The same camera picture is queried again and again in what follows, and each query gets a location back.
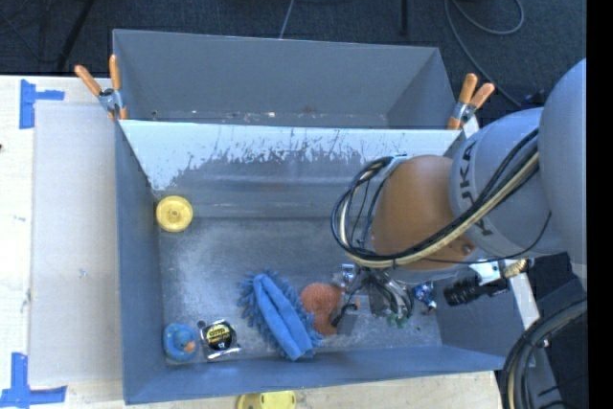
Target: brown ball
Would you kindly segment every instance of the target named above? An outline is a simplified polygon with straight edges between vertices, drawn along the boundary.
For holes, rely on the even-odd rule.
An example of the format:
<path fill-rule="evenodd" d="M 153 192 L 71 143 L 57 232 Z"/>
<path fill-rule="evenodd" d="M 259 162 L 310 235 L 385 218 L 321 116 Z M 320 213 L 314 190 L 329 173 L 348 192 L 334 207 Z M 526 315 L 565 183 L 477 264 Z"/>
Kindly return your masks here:
<path fill-rule="evenodd" d="M 313 283 L 303 289 L 300 299 L 303 307 L 314 315 L 314 328 L 324 336 L 336 333 L 336 327 L 330 323 L 330 315 L 339 308 L 343 290 L 335 284 Z"/>

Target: blue fuzzy toy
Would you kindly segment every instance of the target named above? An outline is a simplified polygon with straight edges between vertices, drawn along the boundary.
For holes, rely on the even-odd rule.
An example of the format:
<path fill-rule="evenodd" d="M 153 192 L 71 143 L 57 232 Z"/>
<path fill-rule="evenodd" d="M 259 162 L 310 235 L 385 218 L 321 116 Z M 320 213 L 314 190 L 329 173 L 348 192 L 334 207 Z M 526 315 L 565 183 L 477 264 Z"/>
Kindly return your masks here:
<path fill-rule="evenodd" d="M 306 312 L 300 296 L 277 273 L 249 275 L 240 284 L 239 307 L 249 327 L 258 327 L 264 340 L 284 357 L 296 361 L 310 358 L 321 346 L 323 336 L 313 328 L 313 315 Z"/>

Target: cable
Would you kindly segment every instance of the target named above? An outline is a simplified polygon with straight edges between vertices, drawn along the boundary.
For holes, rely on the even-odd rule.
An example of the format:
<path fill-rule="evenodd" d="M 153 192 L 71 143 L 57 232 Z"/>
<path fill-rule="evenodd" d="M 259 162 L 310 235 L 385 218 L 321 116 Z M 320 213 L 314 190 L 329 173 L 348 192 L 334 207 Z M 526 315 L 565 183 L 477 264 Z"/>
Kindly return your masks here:
<path fill-rule="evenodd" d="M 520 0 L 513 0 L 515 2 L 515 4 L 517 5 L 517 8 L 519 9 L 519 21 L 517 22 L 517 24 L 515 25 L 514 28 L 511 28 L 509 30 L 505 30 L 505 31 L 496 31 L 493 29 L 489 29 L 479 23 L 477 23 L 474 19 L 472 19 L 471 17 L 469 17 L 460 7 L 460 5 L 456 2 L 456 0 L 452 0 L 453 5 L 455 6 L 455 8 L 458 10 L 458 12 L 473 26 L 475 26 L 477 29 L 484 31 L 485 33 L 488 34 L 495 34 L 495 35 L 499 35 L 499 36 L 504 36 L 504 35 L 509 35 L 509 34 L 514 34 L 517 31 L 519 31 L 521 29 L 521 27 L 524 24 L 524 20 L 525 20 L 525 14 L 524 14 L 524 8 L 521 4 Z M 465 46 L 465 44 L 463 43 L 462 39 L 460 38 L 460 35 L 458 34 L 458 31 L 456 30 L 453 21 L 451 19 L 451 14 L 449 12 L 449 1 L 448 0 L 444 0 L 444 10 L 445 10 L 445 15 L 447 18 L 447 22 L 449 23 L 449 26 L 451 28 L 451 31 L 453 32 L 453 35 L 455 36 L 456 40 L 458 41 L 458 43 L 460 44 L 460 47 L 462 48 L 462 50 L 464 51 L 464 53 L 466 54 L 466 56 L 468 57 L 468 59 L 470 59 L 470 61 L 472 62 L 472 64 L 477 67 L 477 70 L 479 72 L 481 72 L 483 74 L 483 76 L 485 77 L 486 80 L 493 80 L 492 77 L 490 77 L 486 71 L 481 67 L 481 65 L 477 62 L 477 60 L 475 60 L 475 58 L 472 56 L 472 54 L 470 53 L 470 51 L 468 50 L 468 48 Z M 507 91 L 505 91 L 502 87 L 498 86 L 498 84 L 496 84 L 496 89 L 498 90 L 498 92 L 500 94 L 502 94 L 505 98 L 507 98 L 507 100 L 513 104 L 515 107 L 517 108 L 521 108 L 522 104 L 521 102 L 519 102 L 518 100 L 516 100 L 513 96 L 511 96 L 511 94 L 509 94 Z"/>
<path fill-rule="evenodd" d="M 587 313 L 587 298 L 574 302 L 556 314 L 540 318 L 526 330 L 511 348 L 501 371 L 500 393 L 505 409 L 531 409 L 527 370 L 533 351 L 543 348 L 544 341 L 561 332 Z"/>
<path fill-rule="evenodd" d="M 287 22 L 289 21 L 289 15 L 291 14 L 291 10 L 294 7 L 294 2 L 296 0 L 289 1 L 289 7 L 287 8 L 287 13 L 285 14 L 284 24 L 281 27 L 281 32 L 279 33 L 279 39 L 283 39 L 285 34 L 285 28 L 287 28 Z"/>
<path fill-rule="evenodd" d="M 511 193 L 517 186 L 522 185 L 525 182 L 526 175 L 530 173 L 534 166 L 537 165 L 538 152 L 536 147 L 529 153 L 525 160 L 518 163 L 509 172 L 507 177 L 503 179 L 497 186 L 496 183 L 501 178 L 503 172 L 507 166 L 511 163 L 514 156 L 527 144 L 529 144 L 538 134 L 538 128 L 531 131 L 526 135 L 503 159 L 498 169 L 494 172 L 486 186 L 482 189 L 480 194 L 474 200 L 472 205 L 468 207 L 460 216 L 455 218 L 446 227 L 443 227 L 439 232 L 434 234 L 428 239 L 422 240 L 420 243 L 409 247 L 408 249 L 395 254 L 379 255 L 373 251 L 366 250 L 364 248 L 357 248 L 353 244 L 347 241 L 347 233 L 345 229 L 345 217 L 348 207 L 348 202 L 351 200 L 355 189 L 373 178 L 383 167 L 388 166 L 393 157 L 385 157 L 377 159 L 367 166 L 362 172 L 360 172 L 352 182 L 349 190 L 345 192 L 337 201 L 332 210 L 331 216 L 331 228 L 334 237 L 338 244 L 343 248 L 348 255 L 356 262 L 367 265 L 370 267 L 396 267 L 397 264 L 405 264 L 413 261 L 418 261 L 422 257 L 436 252 L 437 250 L 445 247 L 451 240 L 459 237 L 471 224 L 478 221 L 482 216 L 486 215 L 491 209 L 497 206 L 504 197 Z M 376 196 L 373 198 L 369 214 L 375 205 Z M 367 227 L 364 229 L 364 236 L 366 236 Z"/>
<path fill-rule="evenodd" d="M 543 224 L 542 228 L 540 229 L 540 232 L 538 233 L 538 236 L 536 237 L 536 239 L 528 247 L 526 247 L 524 250 L 522 250 L 522 251 L 520 251 L 518 253 L 510 254 L 508 256 L 502 256 L 502 257 L 499 257 L 499 258 L 490 258 L 490 259 L 478 260 L 478 261 L 451 261 L 451 260 L 435 260 L 435 259 L 430 259 L 430 258 L 428 258 L 427 261 L 432 261 L 432 262 L 448 262 L 448 263 L 451 263 L 451 264 L 472 265 L 475 262 L 492 262 L 492 261 L 503 261 L 503 260 L 512 260 L 512 259 L 515 259 L 515 258 L 521 258 L 527 252 L 531 251 L 532 249 L 534 249 L 536 247 L 538 242 L 542 239 L 543 235 L 545 234 L 545 230 L 547 230 L 547 225 L 549 225 L 549 222 L 551 221 L 551 218 L 552 218 L 552 213 L 549 212 L 547 214 L 547 218 L 545 219 L 545 223 Z"/>

